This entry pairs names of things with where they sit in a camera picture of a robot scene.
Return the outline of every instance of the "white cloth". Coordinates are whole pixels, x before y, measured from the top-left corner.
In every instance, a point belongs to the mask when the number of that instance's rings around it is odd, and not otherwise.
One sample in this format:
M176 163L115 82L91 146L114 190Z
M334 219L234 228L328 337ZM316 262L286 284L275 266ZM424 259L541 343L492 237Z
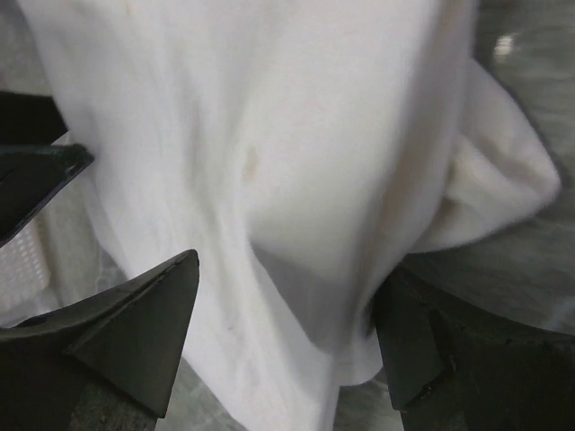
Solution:
M184 356L251 431L332 428L381 366L402 257L531 216L559 179L470 57L471 0L20 0L85 195L136 276L185 249Z

